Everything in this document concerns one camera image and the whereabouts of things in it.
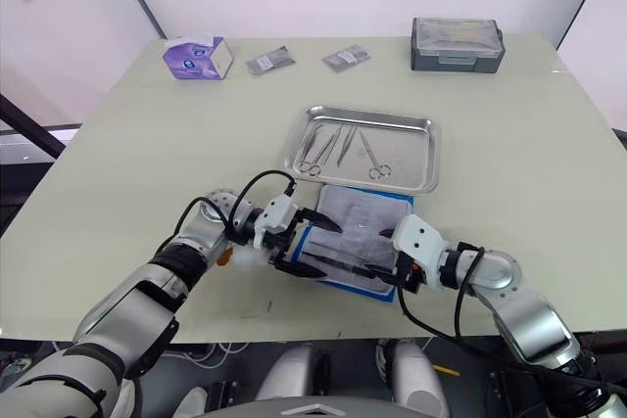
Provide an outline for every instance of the table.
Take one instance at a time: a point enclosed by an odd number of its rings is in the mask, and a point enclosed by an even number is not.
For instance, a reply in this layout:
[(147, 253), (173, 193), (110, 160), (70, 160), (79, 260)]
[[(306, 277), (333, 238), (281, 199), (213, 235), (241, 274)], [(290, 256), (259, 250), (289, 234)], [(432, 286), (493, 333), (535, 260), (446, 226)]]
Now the table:
[[(321, 58), (359, 42), (341, 73)], [(506, 36), (496, 74), (414, 72), (407, 38), (229, 40), (226, 80), (177, 81), (148, 45), (48, 172), (0, 243), (2, 336), (69, 340), (84, 313), (148, 261), (195, 196), (241, 189), (279, 165), (312, 105), (428, 116), (442, 127), (440, 183), (415, 211), (449, 240), (513, 254), (575, 331), (627, 326), (627, 155), (555, 50)], [(286, 44), (295, 66), (251, 76), (245, 61)], [(264, 206), (283, 181), (251, 193)], [(319, 185), (297, 203), (314, 207)], [(456, 292), (408, 296), (452, 330)], [(420, 336), (394, 304), (271, 267), (214, 268), (178, 312), (176, 342)], [(477, 300), (462, 331), (496, 330)]]

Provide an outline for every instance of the purple tissue box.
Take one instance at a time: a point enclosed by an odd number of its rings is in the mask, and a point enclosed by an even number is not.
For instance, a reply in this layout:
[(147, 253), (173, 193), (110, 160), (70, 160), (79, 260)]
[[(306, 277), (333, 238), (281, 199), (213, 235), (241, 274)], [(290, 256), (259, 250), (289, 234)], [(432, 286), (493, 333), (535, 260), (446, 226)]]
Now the purple tissue box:
[(233, 57), (224, 38), (216, 36), (213, 46), (185, 43), (169, 48), (164, 53), (164, 61), (176, 78), (222, 80)]

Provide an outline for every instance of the metal tray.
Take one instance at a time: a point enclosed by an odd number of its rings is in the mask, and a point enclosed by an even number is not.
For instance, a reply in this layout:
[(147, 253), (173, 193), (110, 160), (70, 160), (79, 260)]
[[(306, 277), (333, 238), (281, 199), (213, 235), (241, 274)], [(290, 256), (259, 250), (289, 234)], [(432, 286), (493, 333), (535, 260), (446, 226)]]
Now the metal tray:
[[(338, 166), (352, 126), (356, 127), (353, 139)], [(366, 143), (380, 172), (373, 170), (375, 165)], [(322, 153), (325, 146), (330, 152), (328, 158)], [(439, 147), (440, 128), (426, 117), (317, 106), (307, 110), (297, 123), (288, 141), (283, 167), (303, 180), (419, 196), (438, 184)], [(320, 159), (314, 163), (316, 156)], [(311, 169), (313, 164), (319, 168)], [(383, 165), (388, 166), (389, 174)]]

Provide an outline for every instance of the gray plastic box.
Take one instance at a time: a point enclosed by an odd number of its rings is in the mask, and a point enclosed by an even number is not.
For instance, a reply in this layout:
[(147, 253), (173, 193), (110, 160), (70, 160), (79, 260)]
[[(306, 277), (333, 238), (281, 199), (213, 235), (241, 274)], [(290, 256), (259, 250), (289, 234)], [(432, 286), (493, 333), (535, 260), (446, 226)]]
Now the gray plastic box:
[(494, 20), (413, 19), (412, 70), (494, 73), (505, 53)]

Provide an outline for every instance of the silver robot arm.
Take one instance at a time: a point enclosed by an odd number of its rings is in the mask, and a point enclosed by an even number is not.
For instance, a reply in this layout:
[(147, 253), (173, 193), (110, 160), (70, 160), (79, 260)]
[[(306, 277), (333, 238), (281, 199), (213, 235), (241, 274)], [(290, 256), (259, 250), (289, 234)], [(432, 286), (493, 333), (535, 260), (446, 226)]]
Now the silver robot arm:
[[(387, 274), (391, 276), (388, 282), (396, 277), (397, 285), (414, 292), (419, 283), (436, 291), (458, 289), (478, 255), (478, 249), (467, 244), (453, 248), (415, 214), (397, 226), (392, 243), (399, 258), (396, 272)], [(412, 269), (414, 264), (419, 269)], [(497, 329), (518, 362), (580, 378), (601, 378), (594, 359), (582, 351), (555, 308), (524, 280), (519, 264), (510, 255), (486, 251), (467, 282), (470, 294), (492, 311)], [(535, 378), (555, 418), (627, 418), (623, 402), (608, 391), (567, 383), (551, 375), (536, 374)]]
[[(162, 250), (96, 304), (80, 322), (73, 345), (55, 352), (0, 395), (0, 415), (20, 417), (108, 417), (120, 394), (122, 378), (150, 369), (178, 329), (174, 315), (203, 274), (230, 247), (255, 240), (270, 263), (296, 276), (323, 273), (283, 261), (295, 228), (304, 219), (341, 231), (330, 219), (291, 201), (293, 185), (265, 209), (242, 200), (229, 227), (201, 202), (196, 217)], [(207, 196), (223, 214), (237, 195), (218, 190)]]

